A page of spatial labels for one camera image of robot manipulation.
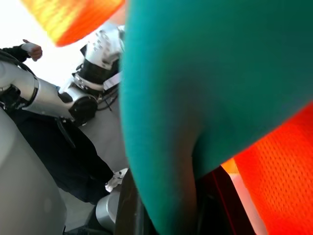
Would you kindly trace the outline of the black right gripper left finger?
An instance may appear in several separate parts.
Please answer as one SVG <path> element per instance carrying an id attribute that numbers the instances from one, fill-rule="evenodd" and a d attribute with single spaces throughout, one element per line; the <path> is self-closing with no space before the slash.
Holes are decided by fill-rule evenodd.
<path id="1" fill-rule="evenodd" d="M 141 201 L 130 170 L 125 174 L 120 188 L 114 233 L 116 235 L 157 233 Z"/>

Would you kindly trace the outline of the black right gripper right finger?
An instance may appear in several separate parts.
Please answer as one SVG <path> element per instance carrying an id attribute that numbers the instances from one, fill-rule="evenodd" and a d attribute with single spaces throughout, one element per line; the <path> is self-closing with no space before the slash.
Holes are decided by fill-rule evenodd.
<path id="1" fill-rule="evenodd" d="M 197 235 L 244 235 L 247 214 L 222 166 L 196 181 Z"/>

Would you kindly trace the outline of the person's bare hand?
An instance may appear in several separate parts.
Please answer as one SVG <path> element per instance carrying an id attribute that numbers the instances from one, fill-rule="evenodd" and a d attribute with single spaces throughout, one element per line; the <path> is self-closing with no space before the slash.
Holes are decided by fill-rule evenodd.
<path id="1" fill-rule="evenodd" d="M 42 48 L 34 43 L 23 39 L 22 49 L 28 53 L 34 62 L 37 62 L 43 55 Z"/>

